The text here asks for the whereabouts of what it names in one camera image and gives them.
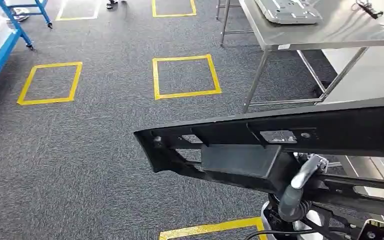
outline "black cable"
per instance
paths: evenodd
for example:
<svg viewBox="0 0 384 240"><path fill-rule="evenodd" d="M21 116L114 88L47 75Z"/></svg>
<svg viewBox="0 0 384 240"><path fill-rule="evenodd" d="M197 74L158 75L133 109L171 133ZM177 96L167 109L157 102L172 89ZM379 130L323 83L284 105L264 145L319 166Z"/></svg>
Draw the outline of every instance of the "black cable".
<svg viewBox="0 0 384 240"><path fill-rule="evenodd" d="M340 232L340 233L346 233L348 234L349 231L347 231L344 228L341 227L329 227L329 231L331 232ZM302 235L302 234L314 234L317 233L316 230L308 229L308 230L300 230L300 231L275 231L275 230L263 230L263 231L256 231L251 234L249 234L244 240L250 240L255 236L263 235L263 234L280 234L280 235Z"/></svg>
<svg viewBox="0 0 384 240"><path fill-rule="evenodd" d="M263 230L263 231L256 231L254 233L249 234L244 240L250 240L253 237L262 235L262 234L301 235L301 234L313 234L313 233L317 233L317 232L313 229L300 230L300 231Z"/></svg>

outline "metal table leg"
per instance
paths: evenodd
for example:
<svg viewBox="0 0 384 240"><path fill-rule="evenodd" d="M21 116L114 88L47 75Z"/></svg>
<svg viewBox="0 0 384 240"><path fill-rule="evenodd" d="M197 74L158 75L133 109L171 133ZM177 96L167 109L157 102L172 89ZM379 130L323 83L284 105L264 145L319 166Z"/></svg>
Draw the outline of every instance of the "metal table leg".
<svg viewBox="0 0 384 240"><path fill-rule="evenodd" d="M220 9L223 9L226 7L226 4L223 5L220 3L220 0L217 0L217 5L215 6L217 8L217 12L215 13L215 19L219 20L219 14L220 14ZM229 8L240 8L240 4L229 4Z"/></svg>
<svg viewBox="0 0 384 240"><path fill-rule="evenodd" d="M220 0L217 0L217 6L215 6L217 8L217 12L215 13L215 19L216 20L219 20L219 14L220 14Z"/></svg>
<svg viewBox="0 0 384 240"><path fill-rule="evenodd" d="M326 97L334 90L334 88L339 84L339 82L347 75L347 73L354 67L357 61L363 56L363 54L368 50L368 47L360 48L357 53L351 58L348 64L343 68L343 70L335 77L335 79L330 83L326 88L326 91L320 96L321 99L326 99Z"/></svg>
<svg viewBox="0 0 384 240"><path fill-rule="evenodd" d="M226 24L228 23L228 15L229 15L230 7L231 7L231 0L226 0L226 9L224 10L223 27L220 33L221 34L220 46L223 46L223 41L225 40Z"/></svg>
<svg viewBox="0 0 384 240"><path fill-rule="evenodd" d="M326 88L325 86L323 86L323 83L322 81L320 81L319 77L317 76L316 74L316 71L314 71L313 67L311 66L311 64L309 63L309 61L307 60L307 58L304 56L304 53L300 50L297 50L296 51L299 55L299 57L302 59L302 61L304 62L305 66L307 67L307 69L310 71L311 73L311 76L312 78L315 80L315 82L317 83L318 87L320 88L321 92L324 93L326 92Z"/></svg>
<svg viewBox="0 0 384 240"><path fill-rule="evenodd" d="M357 63L357 61L363 56L363 54L369 49L368 47L362 47L360 48L357 53L352 57L352 59L348 62L348 64L344 67L344 69L335 77L335 79L330 83L330 85L324 90L324 87L321 84L321 81L317 77L316 73L314 72L314 69L310 66L310 63L307 61L307 59L302 55L302 52L298 51L298 54L302 58L302 60L305 63L305 66L308 68L308 70L311 72L311 75L313 76L314 80L319 85L320 89L322 89L323 94L319 98L308 98L308 99L293 99L293 100L278 100L278 101L260 101L260 102L251 102L251 99L254 95L255 88L258 84L258 78L254 79L254 83L252 84L251 91L248 94L248 98L246 99L245 105L243 107L242 113L245 114L248 111L249 107L259 107L259 106L271 106L271 105L283 105L283 104L303 104L303 103L321 103L323 102L327 96L334 90L334 88L339 84L339 82L347 75L347 73L354 67L354 65ZM261 74L260 67L258 67L257 73Z"/></svg>
<svg viewBox="0 0 384 240"><path fill-rule="evenodd" d="M257 86L258 86L258 83L260 82L260 76L263 73L264 66L266 65L267 58L269 57L269 54L270 54L270 52L265 50L262 57L261 57L261 61L259 62L254 81L252 82L251 89L249 90L249 93L248 93L248 97L246 98L246 102L243 105L243 110L242 110L243 114L245 114L248 111L248 107L250 106L250 102L253 99L254 93L255 93Z"/></svg>

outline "shoe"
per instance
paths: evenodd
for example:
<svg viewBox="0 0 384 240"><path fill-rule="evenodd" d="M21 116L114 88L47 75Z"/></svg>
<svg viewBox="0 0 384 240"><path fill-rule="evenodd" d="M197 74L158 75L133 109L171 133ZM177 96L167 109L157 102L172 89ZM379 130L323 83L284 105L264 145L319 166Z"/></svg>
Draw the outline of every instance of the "shoe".
<svg viewBox="0 0 384 240"><path fill-rule="evenodd" d="M106 9L112 9L114 4L118 4L118 0L108 0L106 3Z"/></svg>

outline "metal table top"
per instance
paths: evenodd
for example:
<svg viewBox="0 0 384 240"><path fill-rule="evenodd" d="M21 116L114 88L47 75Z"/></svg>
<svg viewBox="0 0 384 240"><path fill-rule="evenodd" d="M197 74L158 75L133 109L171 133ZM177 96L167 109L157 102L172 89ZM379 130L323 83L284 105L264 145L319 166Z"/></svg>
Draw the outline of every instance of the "metal table top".
<svg viewBox="0 0 384 240"><path fill-rule="evenodd" d="M309 0L323 21L281 25L268 21L255 0L239 0L263 50L341 49L384 46L384 28L355 0Z"/></svg>

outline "yellow tape square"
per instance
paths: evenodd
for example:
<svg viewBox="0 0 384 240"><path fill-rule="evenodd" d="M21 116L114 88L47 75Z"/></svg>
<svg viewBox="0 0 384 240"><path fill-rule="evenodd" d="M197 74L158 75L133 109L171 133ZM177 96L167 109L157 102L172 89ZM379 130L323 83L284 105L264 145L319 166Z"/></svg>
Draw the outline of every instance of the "yellow tape square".
<svg viewBox="0 0 384 240"><path fill-rule="evenodd" d="M72 20L91 20L91 19L97 19L99 9L101 6L101 1L96 1L95 3L95 9L93 11L93 16L84 16L84 17L62 17L64 9L67 6L68 0L62 0L61 7L59 8L58 14L56 15L55 21L72 21Z"/></svg>
<svg viewBox="0 0 384 240"><path fill-rule="evenodd" d="M163 231L159 233L158 240L168 240L168 239L181 238L181 237L187 237L187 236L198 235L198 234L209 234L214 232L221 232L225 230L246 228L246 227L252 227L252 226L256 226L258 231L263 231L264 227L261 221L261 217L253 217L253 218L227 221L227 222L216 223L216 224L207 224L207 225L175 229L170 231ZM267 240L267 237L266 235L259 235L259 239Z"/></svg>
<svg viewBox="0 0 384 240"><path fill-rule="evenodd" d="M187 17L197 15L197 8L195 7L194 0L190 0L190 7L192 8L192 13L181 13L181 14L157 14L157 5L156 0L152 0L152 16L154 18L167 18L167 17Z"/></svg>
<svg viewBox="0 0 384 240"><path fill-rule="evenodd" d="M182 93L172 93L172 94L160 94L160 84L158 77L158 62L163 61L182 61L182 60L198 60L198 59L207 59L209 70L211 72L212 81L214 83L213 90L205 91L191 91L191 92L182 92ZM211 55L202 55L202 56L182 56L182 57L163 57L163 58L153 58L152 59L152 69L153 69L153 90L155 99L171 99L171 98L181 98L181 97L192 97L200 95L210 95L210 94L221 94L222 89L220 88L219 80L217 79L216 68L214 67L213 60Z"/></svg>
<svg viewBox="0 0 384 240"><path fill-rule="evenodd" d="M26 97L27 91L29 90L30 84L32 83L33 77L35 76L37 69L43 68L57 68L57 67L67 67L67 66L76 66L73 83L71 84L71 89L68 97L61 98L48 98L48 99L39 99L39 100L24 100ZM20 105L32 105L32 104L50 104L50 103L62 103L70 102L74 100L74 95L76 93L77 84L79 83L80 72L82 71L83 63L81 61L76 62L65 62L65 63L53 63L53 64L44 64L36 65L31 68L30 74L25 80L24 86L22 87L20 96L18 97L17 103Z"/></svg>

